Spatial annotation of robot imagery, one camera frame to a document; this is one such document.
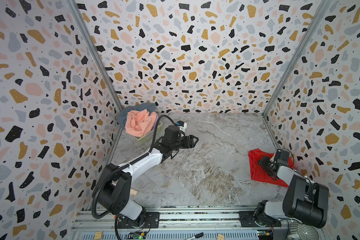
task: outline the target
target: basket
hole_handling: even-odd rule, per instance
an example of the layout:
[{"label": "basket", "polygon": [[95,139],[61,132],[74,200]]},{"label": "basket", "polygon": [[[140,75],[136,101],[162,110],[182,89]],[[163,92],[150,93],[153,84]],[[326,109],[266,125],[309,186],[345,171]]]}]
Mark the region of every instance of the basket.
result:
[{"label": "basket", "polygon": [[[157,131],[156,131],[156,135],[161,132],[163,130],[163,123],[161,121],[159,121],[158,126],[157,126]],[[145,142],[148,142],[149,140],[151,140],[154,136],[154,129],[152,129],[150,132],[148,132],[145,136],[137,138],[135,136],[134,137],[135,141],[139,144],[142,145]]]}]

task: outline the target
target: patterned wall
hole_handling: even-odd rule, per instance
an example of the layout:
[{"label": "patterned wall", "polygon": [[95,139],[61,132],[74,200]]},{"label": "patterned wall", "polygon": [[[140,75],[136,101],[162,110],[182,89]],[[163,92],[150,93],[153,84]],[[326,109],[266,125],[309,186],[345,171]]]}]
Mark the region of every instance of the patterned wall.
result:
[{"label": "patterned wall", "polygon": [[0,240],[67,239],[113,105],[64,1],[0,1]]},{"label": "patterned wall", "polygon": [[333,1],[266,118],[298,170],[329,187],[332,238],[360,239],[360,1]]},{"label": "patterned wall", "polygon": [[77,3],[124,106],[258,113],[320,1]]}]

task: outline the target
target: robotic arm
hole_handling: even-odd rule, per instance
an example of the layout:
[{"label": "robotic arm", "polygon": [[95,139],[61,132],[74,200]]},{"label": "robotic arm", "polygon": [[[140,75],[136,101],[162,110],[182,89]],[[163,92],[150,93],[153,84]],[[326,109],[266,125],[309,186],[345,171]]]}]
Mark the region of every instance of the robotic arm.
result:
[{"label": "robotic arm", "polygon": [[306,225],[324,227],[327,222],[329,190],[326,186],[303,177],[288,166],[289,152],[278,149],[272,158],[264,156],[258,164],[273,179],[289,185],[282,202],[260,202],[255,221],[273,224],[278,219],[294,218]]},{"label": "robotic arm", "polygon": [[[157,126],[162,117],[170,119],[166,115],[159,116],[149,151],[118,166],[112,163],[105,166],[92,194],[91,211],[94,218],[102,218],[110,212],[129,218],[130,223],[135,227],[144,223],[144,207],[133,200],[129,200],[131,183],[151,167],[162,163],[169,157],[172,159],[179,149],[193,148],[199,140],[193,135],[185,135],[184,131],[187,127],[185,122],[174,123],[170,119],[173,125],[168,126],[165,129],[164,136],[155,142]],[[97,203],[100,203],[107,211],[98,214],[96,212]]]}]

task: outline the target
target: gray marble surface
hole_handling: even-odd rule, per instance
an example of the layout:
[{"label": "gray marble surface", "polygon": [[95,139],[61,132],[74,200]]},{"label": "gray marble surface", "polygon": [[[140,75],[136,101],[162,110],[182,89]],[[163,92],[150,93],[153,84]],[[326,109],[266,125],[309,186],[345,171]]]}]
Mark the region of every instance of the gray marble surface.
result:
[{"label": "gray marble surface", "polygon": [[[169,113],[175,122],[187,123],[187,135],[199,142],[181,149],[138,177],[131,199],[141,205],[256,205],[262,200],[282,199],[285,187],[251,180],[248,152],[259,148],[274,152],[260,115],[245,113]],[[162,118],[163,129],[170,124]],[[163,136],[164,130],[157,136]],[[114,158],[120,164],[149,149],[151,141],[139,145],[123,131]]]}]

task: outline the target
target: red cloth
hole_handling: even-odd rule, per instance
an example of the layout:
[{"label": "red cloth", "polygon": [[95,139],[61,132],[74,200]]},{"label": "red cloth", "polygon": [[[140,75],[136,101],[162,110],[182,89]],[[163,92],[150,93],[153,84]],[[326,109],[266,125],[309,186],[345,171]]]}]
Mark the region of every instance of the red cloth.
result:
[{"label": "red cloth", "polygon": [[[273,157],[273,153],[263,152],[260,149],[252,150],[248,153],[248,157],[250,158],[250,166],[251,166],[251,179],[259,182],[267,182],[275,185],[280,185],[282,187],[288,187],[288,185],[281,179],[277,179],[276,181],[272,180],[271,177],[263,170],[261,166],[257,164],[264,156]],[[292,159],[288,159],[288,163],[292,165]]]}]

